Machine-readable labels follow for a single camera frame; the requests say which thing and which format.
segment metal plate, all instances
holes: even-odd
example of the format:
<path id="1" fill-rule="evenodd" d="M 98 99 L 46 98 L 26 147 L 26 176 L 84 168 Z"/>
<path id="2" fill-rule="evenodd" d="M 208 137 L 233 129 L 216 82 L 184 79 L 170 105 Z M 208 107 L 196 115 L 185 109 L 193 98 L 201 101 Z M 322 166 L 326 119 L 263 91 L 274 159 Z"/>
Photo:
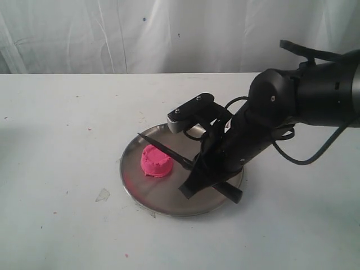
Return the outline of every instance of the metal plate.
<path id="1" fill-rule="evenodd" d="M 200 137 L 203 132 L 204 130 L 199 126 L 189 130 L 189 134 L 194 137 Z M 171 133 L 167 124 L 158 125 L 142 133 L 191 160 L 200 150 L 200 142 L 187 138 L 183 133 Z M 137 136 L 125 149 L 120 162 L 120 174 L 125 190 L 143 207 L 160 214 L 189 217 L 212 211 L 227 200 L 211 187 L 198 192 L 189 200 L 185 198 L 178 188 L 190 172 L 177 162 L 166 177 L 145 176 L 140 167 L 140 158 L 142 150 L 147 145 L 144 139 Z M 242 172 L 231 178 L 229 183 L 239 187 L 241 180 Z"/>

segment white table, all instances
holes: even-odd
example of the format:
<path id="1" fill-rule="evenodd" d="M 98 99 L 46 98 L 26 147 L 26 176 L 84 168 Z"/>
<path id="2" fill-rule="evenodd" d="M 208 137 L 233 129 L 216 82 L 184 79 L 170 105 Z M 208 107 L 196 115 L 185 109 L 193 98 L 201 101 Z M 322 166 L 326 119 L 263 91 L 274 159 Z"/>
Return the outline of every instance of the white table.
<path id="1" fill-rule="evenodd" d="M 199 217 L 154 218 L 125 193 L 137 132 L 198 93 L 246 95 L 255 75 L 0 76 L 0 268 L 360 269 L 360 129 L 309 166 L 269 147 L 240 204 Z M 298 125 L 281 146 L 305 159 L 333 130 Z"/>

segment white backdrop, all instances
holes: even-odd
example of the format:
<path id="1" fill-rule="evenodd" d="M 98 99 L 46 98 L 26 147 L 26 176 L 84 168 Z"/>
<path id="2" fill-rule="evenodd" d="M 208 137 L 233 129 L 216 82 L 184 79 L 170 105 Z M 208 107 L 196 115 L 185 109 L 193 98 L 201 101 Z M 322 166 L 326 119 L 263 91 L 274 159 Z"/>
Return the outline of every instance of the white backdrop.
<path id="1" fill-rule="evenodd" d="M 0 0 L 2 73 L 296 68 L 288 39 L 360 48 L 358 0 Z"/>

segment stainless steel plate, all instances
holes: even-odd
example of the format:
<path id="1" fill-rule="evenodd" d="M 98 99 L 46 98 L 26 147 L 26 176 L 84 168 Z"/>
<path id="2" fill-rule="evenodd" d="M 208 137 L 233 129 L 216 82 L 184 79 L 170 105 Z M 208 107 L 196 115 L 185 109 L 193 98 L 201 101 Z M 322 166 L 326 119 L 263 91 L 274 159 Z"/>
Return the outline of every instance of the stainless steel plate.
<path id="1" fill-rule="evenodd" d="M 189 130 L 189 134 L 194 137 L 200 137 L 203 132 L 199 126 Z M 188 139 L 183 133 L 171 133 L 167 124 L 158 125 L 142 133 L 191 160 L 200 150 L 200 142 Z M 140 136 L 135 137 L 125 149 L 120 162 L 120 174 L 125 190 L 143 207 L 165 215 L 188 217 L 214 210 L 227 200 L 211 187 L 200 191 L 189 200 L 185 198 L 178 188 L 190 172 L 176 162 L 172 172 L 166 177 L 145 176 L 140 167 L 140 158 L 142 150 L 147 145 Z M 241 180 L 242 173 L 231 178 L 229 183 L 239 187 Z"/>

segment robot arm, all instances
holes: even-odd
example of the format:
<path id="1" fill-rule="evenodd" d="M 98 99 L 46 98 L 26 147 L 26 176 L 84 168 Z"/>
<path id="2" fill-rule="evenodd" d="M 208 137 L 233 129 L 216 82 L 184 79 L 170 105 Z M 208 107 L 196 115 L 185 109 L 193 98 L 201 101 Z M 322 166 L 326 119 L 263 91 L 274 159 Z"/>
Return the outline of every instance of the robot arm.
<path id="1" fill-rule="evenodd" d="M 242 192 L 226 181 L 271 144 L 288 160 L 307 165 L 319 158 L 346 127 L 360 127 L 360 51 L 338 55 L 285 40 L 280 46 L 306 57 L 307 61 L 298 70 L 268 69 L 260 73 L 250 86 L 249 96 L 234 100 L 247 100 L 235 115 L 227 110 L 234 101 L 221 107 L 208 93 L 168 114 L 168 126 L 173 133 L 183 131 L 190 139 L 201 141 L 201 150 L 193 161 L 176 156 L 160 143 L 144 137 L 191 170 L 179 187 L 188 199 L 212 186 L 238 203 Z M 315 58 L 328 62 L 316 65 Z M 276 144 L 277 140 L 288 140 L 295 135 L 296 123 L 340 128 L 314 157 L 297 161 Z M 201 138 L 187 134 L 196 124 L 206 130 Z"/>

